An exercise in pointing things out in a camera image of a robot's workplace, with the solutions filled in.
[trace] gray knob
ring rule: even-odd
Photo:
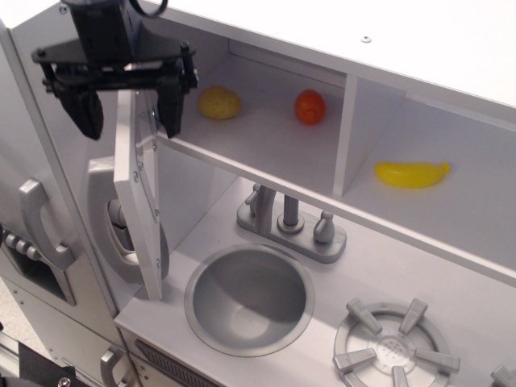
[[[321,219],[314,228],[314,238],[320,243],[330,243],[335,237],[335,225],[333,224],[333,214],[328,211],[321,213]]]

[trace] door handle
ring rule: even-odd
[[[113,369],[119,361],[119,357],[109,349],[102,355],[100,359],[100,374],[105,387],[125,387],[127,385],[124,381],[120,381],[120,383],[114,381]]]
[[[19,188],[22,218],[29,240],[48,262],[61,270],[66,270],[75,258],[70,248],[58,244],[53,246],[41,221],[41,209],[48,203],[43,185],[34,179],[27,180]]]

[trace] cabinet door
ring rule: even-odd
[[[114,186],[148,296],[161,299],[161,268],[164,260],[168,262],[169,254],[162,251],[166,247],[160,243],[157,105],[148,91],[137,93],[119,91]]]

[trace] yellow lemon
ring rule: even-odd
[[[223,86],[211,86],[199,95],[198,108],[210,119],[231,119],[240,111],[240,97]]]

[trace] round sink basin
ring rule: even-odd
[[[217,351],[262,356],[291,344],[314,311],[314,287],[293,257],[261,244],[216,252],[193,273],[186,318]]]

